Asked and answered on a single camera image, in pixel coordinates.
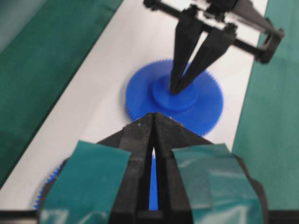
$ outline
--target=table surface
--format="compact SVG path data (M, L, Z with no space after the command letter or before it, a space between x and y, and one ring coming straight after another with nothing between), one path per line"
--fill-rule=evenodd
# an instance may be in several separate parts
M164 2L182 10L191 1ZM253 3L264 14L267 0ZM128 81L140 67L172 58L177 22L145 9L141 0L124 0L2 187L1 210L32 209L40 187L71 155L78 140L97 142L131 122L125 109ZM259 33L240 25L238 38L256 45ZM219 122L204 138L225 143L230 150L252 63L253 56L231 47L208 68L222 89L224 107Z

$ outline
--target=green cloth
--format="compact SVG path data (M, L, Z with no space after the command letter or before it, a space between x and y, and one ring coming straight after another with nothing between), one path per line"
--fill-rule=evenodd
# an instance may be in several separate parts
M266 16L286 34L268 65L253 65L233 146L272 210L299 209L298 12L298 0L268 1Z
M0 53L47 0L0 0Z
M0 187L121 2L48 0L0 54Z
M194 224L262 224L260 201L224 144L174 149Z
M46 198L40 224L107 224L130 154L80 141Z

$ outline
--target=blue gear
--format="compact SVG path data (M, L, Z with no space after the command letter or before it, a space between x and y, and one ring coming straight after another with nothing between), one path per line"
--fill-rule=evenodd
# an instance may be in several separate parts
M182 92L172 95L169 91L172 66L172 60L157 61L134 74L126 91L128 114L136 120L149 112L160 112L190 131L205 135L221 115L221 89L204 71Z
M56 168L55 171L52 172L52 174L47 178L46 182L43 184L43 186L39 190L38 195L34 201L35 202L35 205L33 206L34 210L39 209L40 199L42 198L44 187L46 186L47 183L54 181L58 177L61 167L62 167L62 164L60 164L59 167Z

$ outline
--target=gear teeth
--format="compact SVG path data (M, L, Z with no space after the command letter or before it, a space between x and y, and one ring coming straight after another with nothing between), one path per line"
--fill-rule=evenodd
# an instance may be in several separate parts
M173 60L171 60L171 59L163 59L163 60L158 60L158 61L148 63L145 66L143 66L142 68L140 68L138 71L136 71L136 73L133 75L133 77L131 77L131 79L128 83L128 86L127 86L127 90L126 90L125 107L127 109L127 113L129 115L129 117L133 121L148 112L161 112L161 113L165 114L165 116L167 116L167 117L172 117L174 119L176 117L176 120L178 120L179 123L184 124L185 118L182 118L182 120L180 120L180 115L173 114L173 116L174 116L173 117L172 113L174 113L174 112L168 111L167 109L164 109L164 108L160 108L158 105L151 105L152 103L155 104L155 102L153 101L153 99L151 98L151 96L148 93L145 93L144 97L136 96L136 99L132 99L132 98L135 98L135 96L133 96L133 94L135 92L135 88L137 88L140 91L140 87L138 86L138 83L136 83L137 79L133 79L135 76L139 77L140 75L152 73L153 77L149 78L148 81L153 82L154 79L161 77L164 74L167 74L169 72L168 71L169 69L171 70L170 67L172 66L172 64L170 64L170 63L172 63L172 61ZM212 100L215 100L216 107L214 107L214 109L212 109L212 111L213 111L212 115L208 115L208 116L206 116L206 118L204 118L204 119L206 119L207 122L203 121L201 123L201 125L199 126L199 128L196 128L196 126L191 125L190 121L188 121L190 124L189 130L191 130L192 132L194 132L200 136L207 134L214 128L214 126L219 121L220 115L223 110L223 104L224 104L222 89L221 89L219 83L216 81L216 79L211 75L211 73L209 71L207 71L207 70L204 71L204 75L205 75L205 77L203 77L203 80L205 80L209 84L211 84L211 90L214 91L214 93L216 94L215 95L216 98L212 99ZM136 100L137 101L145 100L145 103L149 102L151 104L150 105L145 104L146 105L145 108L137 108L135 106ZM198 108L199 108L199 105L197 104L195 107L195 110L193 110L193 112L197 112L197 111L201 112L202 109L198 109Z
M37 210L39 208L40 200L42 198L42 194L43 194L43 190L45 188L45 185L57 178L57 176L58 176L58 174L61 170L61 167L62 167L62 164L60 164L59 167L56 168L55 171L53 171L53 173L50 174L50 176L46 179L45 183L43 184L40 191L38 192L36 200L34 201L34 203L35 203L35 205L33 205L34 210Z

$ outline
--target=green adhesive tape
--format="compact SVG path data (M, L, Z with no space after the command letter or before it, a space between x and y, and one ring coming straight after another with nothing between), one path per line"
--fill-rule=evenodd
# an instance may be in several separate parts
M263 224L260 201L224 144L173 149L194 224Z
M80 141L50 190L41 224L107 224L131 153Z
M47 0L0 54L0 188L121 3Z
M0 53L26 26L47 0L0 1Z
M268 0L266 17L285 37L269 64L253 65L233 146L270 210L299 209L298 12L298 0Z

